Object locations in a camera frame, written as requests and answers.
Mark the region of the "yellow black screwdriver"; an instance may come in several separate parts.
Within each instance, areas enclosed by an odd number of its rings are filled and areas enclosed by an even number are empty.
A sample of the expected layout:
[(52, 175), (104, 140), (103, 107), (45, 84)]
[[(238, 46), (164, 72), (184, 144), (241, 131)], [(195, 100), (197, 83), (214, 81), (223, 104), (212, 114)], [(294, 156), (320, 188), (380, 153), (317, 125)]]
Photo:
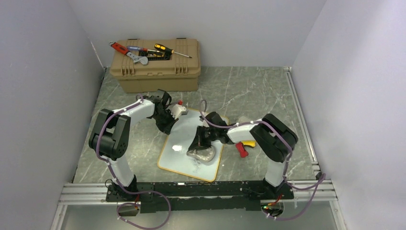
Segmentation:
[(176, 52), (173, 49), (170, 49), (167, 46), (164, 46), (162, 44), (154, 44), (154, 48), (157, 49), (158, 51), (162, 51), (164, 53), (177, 54), (177, 55), (181, 55), (181, 56), (184, 56), (184, 57), (187, 57), (187, 58), (192, 58), (191, 56)]

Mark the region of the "yellow bone shaped eraser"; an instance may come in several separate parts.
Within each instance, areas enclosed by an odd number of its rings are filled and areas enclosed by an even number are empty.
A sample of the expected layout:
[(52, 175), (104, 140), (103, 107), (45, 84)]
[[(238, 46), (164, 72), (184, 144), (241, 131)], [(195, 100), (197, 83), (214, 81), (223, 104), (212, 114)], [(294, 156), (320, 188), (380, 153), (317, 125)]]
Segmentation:
[(256, 141), (242, 141), (241, 142), (244, 146), (249, 146), (251, 148), (254, 148), (256, 146)]

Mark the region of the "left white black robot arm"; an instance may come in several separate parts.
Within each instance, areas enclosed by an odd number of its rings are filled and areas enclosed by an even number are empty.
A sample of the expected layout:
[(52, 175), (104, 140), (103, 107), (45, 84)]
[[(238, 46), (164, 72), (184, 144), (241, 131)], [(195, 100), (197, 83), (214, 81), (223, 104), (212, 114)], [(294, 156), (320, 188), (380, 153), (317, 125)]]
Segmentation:
[(143, 119), (154, 119), (159, 131), (168, 135), (178, 119), (171, 113), (170, 94), (158, 90), (151, 96), (140, 96), (135, 103), (116, 110), (102, 109), (97, 115), (89, 147), (98, 159), (107, 164), (113, 184), (119, 187), (119, 196), (132, 201), (138, 193), (137, 179), (129, 167), (125, 153), (132, 125)]

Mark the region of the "tan plastic toolbox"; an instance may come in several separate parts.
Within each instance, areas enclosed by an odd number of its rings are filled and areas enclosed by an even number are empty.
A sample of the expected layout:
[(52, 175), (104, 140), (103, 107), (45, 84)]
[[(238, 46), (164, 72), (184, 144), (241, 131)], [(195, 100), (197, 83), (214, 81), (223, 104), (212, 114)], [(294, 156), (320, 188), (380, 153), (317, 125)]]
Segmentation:
[(177, 54), (131, 51), (137, 56), (148, 58), (148, 64), (134, 64), (133, 60), (114, 50), (110, 74), (126, 93), (165, 91), (196, 91), (201, 74), (200, 43), (197, 39), (177, 38), (164, 40), (127, 39), (117, 43), (157, 50), (154, 44), (162, 44)]

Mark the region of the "aluminium extrusion rail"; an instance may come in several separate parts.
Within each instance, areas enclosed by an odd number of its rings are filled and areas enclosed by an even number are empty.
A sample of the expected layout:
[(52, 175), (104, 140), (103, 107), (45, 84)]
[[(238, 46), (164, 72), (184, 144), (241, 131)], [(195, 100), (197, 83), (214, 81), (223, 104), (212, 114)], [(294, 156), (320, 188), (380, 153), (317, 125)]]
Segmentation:
[[(334, 186), (330, 180), (324, 181), (318, 189), (293, 190), (293, 199), (287, 202), (307, 202), (314, 194), (313, 201), (338, 201)], [(59, 205), (118, 205), (123, 200), (108, 201), (108, 188), (104, 183), (98, 184), (65, 184), (58, 200)]]

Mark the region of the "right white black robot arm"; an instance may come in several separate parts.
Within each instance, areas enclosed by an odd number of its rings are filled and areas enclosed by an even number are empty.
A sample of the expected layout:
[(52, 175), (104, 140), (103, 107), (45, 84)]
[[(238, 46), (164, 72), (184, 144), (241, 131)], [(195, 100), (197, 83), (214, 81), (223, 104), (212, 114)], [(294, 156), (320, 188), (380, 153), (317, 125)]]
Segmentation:
[(230, 126), (216, 112), (201, 116), (203, 125), (196, 128), (195, 137), (188, 152), (206, 150), (212, 142), (237, 144), (243, 141), (255, 141), (268, 158), (264, 176), (264, 194), (270, 199), (277, 198), (285, 185), (284, 175), (288, 157), (298, 142), (298, 136), (273, 114), (262, 119)]

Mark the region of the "blue red small screwdriver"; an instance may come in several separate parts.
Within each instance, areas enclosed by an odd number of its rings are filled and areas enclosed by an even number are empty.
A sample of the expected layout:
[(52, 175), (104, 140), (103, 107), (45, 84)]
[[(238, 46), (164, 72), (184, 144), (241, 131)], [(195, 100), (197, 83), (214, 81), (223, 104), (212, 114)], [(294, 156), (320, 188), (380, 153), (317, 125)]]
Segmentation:
[(130, 51), (142, 51), (142, 52), (150, 52), (150, 53), (160, 53), (158, 50), (147, 49), (139, 46), (127, 46), (126, 47)]

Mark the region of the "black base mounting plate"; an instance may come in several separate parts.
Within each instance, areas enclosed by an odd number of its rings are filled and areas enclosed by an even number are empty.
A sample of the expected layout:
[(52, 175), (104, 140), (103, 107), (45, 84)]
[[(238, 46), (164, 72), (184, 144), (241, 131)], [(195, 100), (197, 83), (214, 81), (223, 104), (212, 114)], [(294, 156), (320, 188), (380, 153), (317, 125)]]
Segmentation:
[(140, 195), (122, 192), (109, 185), (107, 202), (140, 202), (141, 213), (158, 211), (244, 209), (259, 211), (266, 203), (292, 200), (288, 185), (273, 190), (262, 180), (216, 182), (138, 182)]

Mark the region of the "yellow framed whiteboard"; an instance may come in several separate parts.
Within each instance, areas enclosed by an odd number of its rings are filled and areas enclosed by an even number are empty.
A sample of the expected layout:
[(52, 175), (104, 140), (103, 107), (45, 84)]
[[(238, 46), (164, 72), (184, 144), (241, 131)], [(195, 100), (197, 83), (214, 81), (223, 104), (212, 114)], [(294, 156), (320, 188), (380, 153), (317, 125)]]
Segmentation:
[(173, 173), (182, 174), (206, 182), (216, 179), (224, 145), (220, 141), (212, 142), (216, 154), (210, 162), (202, 162), (186, 155), (192, 143), (197, 126), (203, 122), (196, 109), (190, 109), (182, 115), (166, 138), (158, 158), (158, 167)]

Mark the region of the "red handled adjustable wrench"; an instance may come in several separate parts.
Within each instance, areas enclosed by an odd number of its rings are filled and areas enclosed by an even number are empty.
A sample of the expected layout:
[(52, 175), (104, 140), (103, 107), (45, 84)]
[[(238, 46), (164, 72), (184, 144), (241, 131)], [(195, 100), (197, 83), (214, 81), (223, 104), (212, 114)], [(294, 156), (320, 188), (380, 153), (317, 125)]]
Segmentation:
[(142, 65), (147, 65), (148, 64), (148, 58), (147, 57), (137, 56), (134, 53), (132, 53), (128, 48), (126, 48), (125, 46), (123, 46), (123, 45), (121, 45), (121, 44), (119, 44), (117, 42), (110, 41), (109, 46), (114, 48), (119, 53), (131, 58), (133, 60), (134, 64), (137, 64), (137, 63), (141, 63)]

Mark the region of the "red bone shaped eraser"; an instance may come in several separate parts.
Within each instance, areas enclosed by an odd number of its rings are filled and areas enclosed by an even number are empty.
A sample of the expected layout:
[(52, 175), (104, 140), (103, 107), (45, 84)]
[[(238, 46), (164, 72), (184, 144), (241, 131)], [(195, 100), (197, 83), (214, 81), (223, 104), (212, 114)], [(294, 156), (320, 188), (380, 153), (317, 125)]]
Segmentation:
[(238, 150), (241, 158), (245, 158), (249, 155), (249, 153), (245, 150), (245, 145), (243, 142), (239, 142), (239, 143), (235, 144), (235, 147)]

